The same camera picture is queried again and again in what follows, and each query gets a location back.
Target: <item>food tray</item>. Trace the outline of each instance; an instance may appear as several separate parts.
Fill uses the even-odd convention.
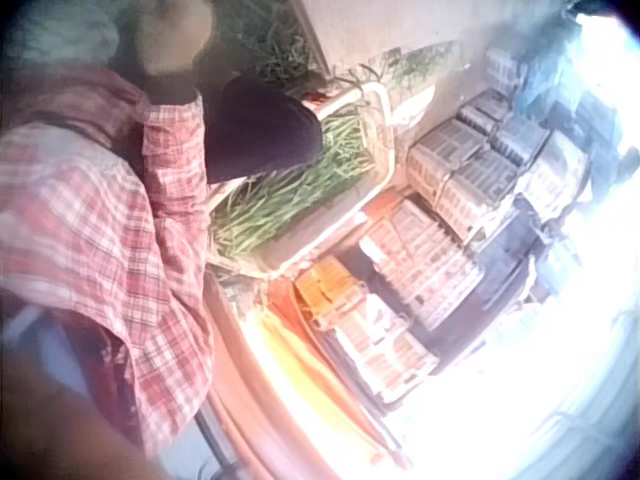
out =
[[[356,102],[359,108],[364,147],[374,162],[374,168],[358,183],[325,202],[299,221],[289,225],[284,233],[262,245],[253,254],[241,259],[220,255],[210,236],[207,262],[235,273],[270,279],[295,270],[303,260],[312,259],[319,251],[330,247],[339,231],[360,209],[380,193],[395,172],[395,151],[389,96],[385,87],[369,82],[360,88],[350,88],[316,109],[320,120]]]

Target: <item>green onion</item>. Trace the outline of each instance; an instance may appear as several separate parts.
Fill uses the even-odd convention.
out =
[[[229,0],[216,17],[219,40],[242,73],[286,90],[309,72],[311,50],[287,0]]]
[[[213,211],[211,231],[219,253],[233,258],[255,251],[372,168],[354,107],[328,117],[323,132],[324,152],[317,162],[247,180]]]

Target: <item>person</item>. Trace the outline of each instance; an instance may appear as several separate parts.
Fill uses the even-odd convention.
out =
[[[0,368],[2,478],[168,480],[88,402],[28,358],[5,352]]]
[[[212,381],[203,102],[192,66],[215,22],[203,0],[138,8],[143,90],[93,62],[115,50],[105,35],[86,58],[22,57],[2,92],[0,317],[3,350],[37,347],[40,368],[154,455]],[[137,125],[140,176],[120,154]],[[76,360],[76,378],[55,375],[48,349],[62,343],[53,337]]]
[[[118,16],[118,50],[109,67],[130,83],[144,88],[144,71],[135,43],[135,15],[123,8]],[[317,160],[323,148],[322,128],[316,115],[300,100],[259,79],[234,71],[224,46],[208,45],[195,64],[205,121],[207,182],[216,185],[234,179],[286,170]],[[301,79],[322,87],[317,78]],[[141,176],[142,133],[133,130],[125,151],[120,151]]]

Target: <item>plaid shirt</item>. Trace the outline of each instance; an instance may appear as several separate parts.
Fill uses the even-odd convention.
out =
[[[89,378],[94,397],[118,397],[153,454],[196,413],[212,376],[201,100],[151,106],[100,67],[23,80],[26,95],[3,99],[0,287],[45,307],[92,356],[80,355],[83,366],[113,377]],[[143,181],[113,153],[140,122]]]

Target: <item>basket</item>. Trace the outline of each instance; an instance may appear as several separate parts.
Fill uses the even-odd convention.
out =
[[[496,122],[504,122],[511,113],[507,99],[496,90],[485,90],[467,104]]]
[[[409,200],[371,227],[360,248],[429,330],[483,276],[453,236]]]
[[[407,181],[429,203],[436,205],[446,179],[485,147],[481,133],[458,120],[448,120],[410,150]]]
[[[512,203],[517,179],[506,158],[482,152],[447,180],[436,212],[465,245],[480,229],[489,236]]]
[[[491,136],[498,129],[498,122],[471,105],[464,105],[457,115],[465,125],[486,136]]]
[[[363,284],[335,298],[331,308],[313,318],[314,328],[335,333],[348,356],[382,403],[391,404],[419,384],[438,364],[408,332],[406,318],[393,312]]]
[[[334,303],[359,288],[359,282],[332,256],[315,263],[296,280],[295,285],[319,330],[329,328],[329,324],[321,323],[319,319],[333,308]]]
[[[250,277],[270,279],[285,272],[296,271],[303,260],[314,258],[335,241],[336,232],[345,226],[362,207],[380,193],[395,172],[395,150],[391,109],[385,87],[376,82],[351,88],[333,97],[316,109],[320,120],[342,107],[366,102],[361,109],[361,126],[366,150],[374,168],[358,183],[333,200],[312,209],[300,220],[289,225],[284,233],[262,245],[256,252],[242,259],[228,259],[220,255],[210,238],[207,255],[209,263]]]
[[[549,134],[537,123],[514,115],[507,120],[491,139],[491,146],[508,158],[516,167],[526,169],[537,155]]]
[[[587,168],[587,154],[554,131],[531,169],[518,182],[542,223],[557,218],[575,198]]]
[[[485,90],[458,110],[457,118],[477,132],[492,136],[509,114],[507,100],[495,90]]]
[[[502,32],[487,49],[489,84],[502,95],[512,98],[522,85],[528,67],[521,61],[528,39],[519,32]]]

